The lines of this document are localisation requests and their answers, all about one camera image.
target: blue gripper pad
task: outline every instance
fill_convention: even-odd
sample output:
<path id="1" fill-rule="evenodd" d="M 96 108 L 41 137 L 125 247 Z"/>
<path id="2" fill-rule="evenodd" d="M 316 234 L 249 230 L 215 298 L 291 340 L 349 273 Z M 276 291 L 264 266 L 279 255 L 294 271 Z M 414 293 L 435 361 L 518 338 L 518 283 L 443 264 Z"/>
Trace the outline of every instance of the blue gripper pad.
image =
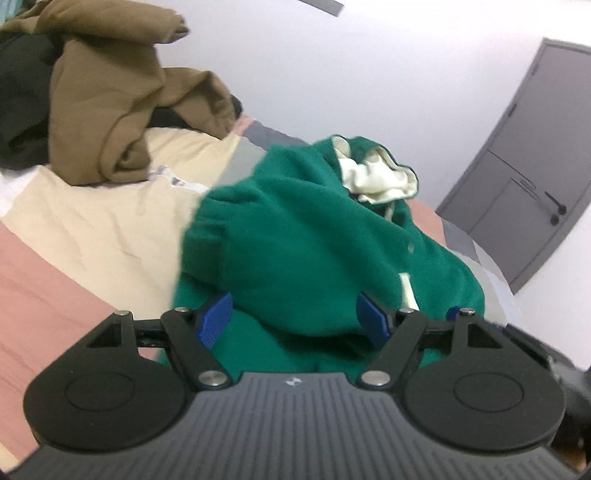
<path id="1" fill-rule="evenodd" d="M 213 348 L 228 325 L 232 307 L 232 295 L 225 291 L 208 300 L 195 312 L 195 335 L 208 350 Z"/>
<path id="2" fill-rule="evenodd" d="M 390 338 L 387 314 L 365 293 L 356 302 L 357 321 L 374 347 L 381 349 Z"/>

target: brown jacket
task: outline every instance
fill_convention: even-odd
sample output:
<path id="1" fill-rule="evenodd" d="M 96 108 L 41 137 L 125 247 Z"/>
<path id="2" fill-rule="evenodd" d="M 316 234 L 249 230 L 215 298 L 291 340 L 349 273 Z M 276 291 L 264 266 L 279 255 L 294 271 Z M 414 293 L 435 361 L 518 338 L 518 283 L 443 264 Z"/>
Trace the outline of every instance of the brown jacket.
<path id="1" fill-rule="evenodd" d="M 49 158 L 71 185 L 145 180 L 144 131 L 156 106 L 222 138 L 235 122 L 230 92 L 212 72 L 163 69 L 155 43 L 188 33 L 173 10 L 130 0 L 39 0 L 3 30 L 60 33 L 50 85 Z"/>

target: grey stripe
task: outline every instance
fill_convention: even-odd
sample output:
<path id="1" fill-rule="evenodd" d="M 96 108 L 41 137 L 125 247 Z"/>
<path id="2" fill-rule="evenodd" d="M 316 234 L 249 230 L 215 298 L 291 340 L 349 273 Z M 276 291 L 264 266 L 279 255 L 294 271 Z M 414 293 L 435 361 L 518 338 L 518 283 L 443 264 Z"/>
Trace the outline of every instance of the grey stripe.
<path id="1" fill-rule="evenodd" d="M 335 2 L 335 0 L 300 0 L 300 2 L 312 5 L 313 7 L 316 7 L 328 14 L 334 15 L 335 17 L 339 16 L 339 13 L 344 7 L 343 4 Z"/>
<path id="2" fill-rule="evenodd" d="M 460 252 L 462 255 L 474 260 L 476 263 L 480 263 L 478 254 L 476 253 L 476 247 L 474 247 L 474 240 L 468 236 L 466 232 L 460 230 L 453 223 L 448 222 L 445 219 L 441 219 L 443 222 L 443 235 L 445 235 L 446 246 L 450 250 Z"/>
<path id="3" fill-rule="evenodd" d="M 240 138 L 234 155 L 230 158 L 215 186 L 234 185 L 248 178 L 264 156 L 265 151 L 261 147 L 251 144 L 244 137 Z"/>
<path id="4" fill-rule="evenodd" d="M 277 130 L 265 127 L 265 125 L 257 120 L 250 124 L 243 136 L 249 139 L 251 143 L 254 143 L 264 150 L 269 150 L 271 144 L 279 144 L 284 147 L 289 147 L 291 145 L 307 145 L 303 140 L 290 137 Z"/>
<path id="5" fill-rule="evenodd" d="M 513 312 L 507 312 L 505 310 L 505 305 L 497 295 L 495 286 L 492 284 L 486 270 L 476 262 L 472 261 L 471 258 L 468 258 L 457 251 L 452 251 L 452 253 L 470 268 L 472 274 L 482 287 L 482 291 L 484 292 L 485 319 L 498 325 L 506 325 L 507 318 L 514 316 Z"/>

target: logo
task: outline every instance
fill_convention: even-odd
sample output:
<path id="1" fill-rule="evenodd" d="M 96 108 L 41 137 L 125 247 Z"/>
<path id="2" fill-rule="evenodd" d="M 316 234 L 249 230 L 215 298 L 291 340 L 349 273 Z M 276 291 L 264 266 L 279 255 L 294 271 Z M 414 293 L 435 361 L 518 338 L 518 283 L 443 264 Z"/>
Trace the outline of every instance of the logo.
<path id="1" fill-rule="evenodd" d="M 301 385 L 304 381 L 301 378 L 297 378 L 297 377 L 291 377 L 288 378 L 285 383 L 288 384 L 290 387 L 297 387 L 298 385 Z"/>

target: pile of clothes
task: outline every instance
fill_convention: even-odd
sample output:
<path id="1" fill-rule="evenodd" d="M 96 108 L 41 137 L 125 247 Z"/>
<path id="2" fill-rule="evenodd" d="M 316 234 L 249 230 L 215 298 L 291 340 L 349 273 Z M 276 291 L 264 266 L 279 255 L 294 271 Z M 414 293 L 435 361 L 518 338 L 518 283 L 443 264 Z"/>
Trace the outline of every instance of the pile of clothes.
<path id="1" fill-rule="evenodd" d="M 162 68 L 154 48 L 189 33 L 167 8 L 39 0 L 0 27 L 0 167 L 51 164 L 71 185 L 148 177 L 148 127 L 216 138 L 240 102 L 212 72 Z"/>
<path id="2" fill-rule="evenodd" d="M 220 290 L 232 319 L 213 353 L 245 371 L 345 372 L 376 353 L 356 318 L 365 291 L 397 309 L 444 319 L 452 306 L 485 311 L 470 268 L 425 235 L 405 199 L 411 168 L 366 138 L 272 145 L 252 176 L 205 197 L 185 233 L 174 306 Z M 423 364 L 441 358 L 425 351 Z"/>

